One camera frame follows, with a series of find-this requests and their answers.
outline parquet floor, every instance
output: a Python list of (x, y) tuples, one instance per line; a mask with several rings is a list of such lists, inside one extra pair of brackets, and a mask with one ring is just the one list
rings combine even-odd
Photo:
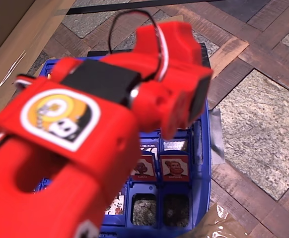
[[(214, 78), (208, 94), (216, 107), (254, 69), (289, 90), (289, 0), (227, 0), (150, 7), (152, 15), (182, 15), (193, 30), (218, 46), (210, 57)], [(113, 20), (108, 16), (83, 38), (61, 24), (40, 60), (82, 57), (107, 49)], [(135, 29), (146, 23), (130, 15), (117, 23), (113, 47), (131, 44)], [(227, 163), (213, 166), (212, 202), (225, 206), (254, 238), (289, 238), (289, 188), (278, 199)]]

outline circular sticker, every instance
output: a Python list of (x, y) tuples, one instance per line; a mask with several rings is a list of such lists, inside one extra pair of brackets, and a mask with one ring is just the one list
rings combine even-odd
[(76, 151), (100, 118), (98, 104), (67, 89), (52, 89), (32, 97), (21, 111), (21, 123), (30, 133)]

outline black plastic piece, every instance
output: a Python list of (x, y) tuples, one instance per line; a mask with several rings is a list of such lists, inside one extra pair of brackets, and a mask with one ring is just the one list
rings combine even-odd
[(130, 91), (140, 82), (138, 72), (87, 59), (61, 84), (127, 107)]
[(189, 121), (192, 121), (204, 108), (210, 81), (211, 77), (207, 77), (199, 82), (199, 85), (195, 90), (195, 96), (191, 102)]
[[(131, 50), (116, 50), (114, 53), (130, 52)], [(88, 51), (87, 57), (105, 56), (109, 54), (109, 51)]]
[[(201, 46), (202, 46), (202, 65), (204, 67), (211, 68), (208, 51), (205, 43), (201, 43)], [(207, 77), (199, 82), (199, 85), (195, 90), (195, 96), (191, 102), (189, 121), (192, 121), (196, 117), (196, 115), (202, 111), (208, 93), (210, 81), (211, 77)]]
[(184, 3), (203, 2), (203, 1), (222, 1), (222, 0), (149, 0), (149, 1), (137, 1), (127, 3), (116, 3), (116, 4), (103, 4), (96, 6), (83, 6), (83, 7), (70, 8), (66, 15), (87, 14), (104, 11), (118, 11), (142, 7), (176, 5)]

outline clear plastic tape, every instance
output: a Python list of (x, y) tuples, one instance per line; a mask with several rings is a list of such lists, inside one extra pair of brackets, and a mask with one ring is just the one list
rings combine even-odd
[(27, 73), (74, 0), (36, 0), (0, 47), (0, 111), (15, 93), (13, 82)]
[(214, 204), (201, 222), (178, 238), (251, 238), (245, 229), (218, 204)]

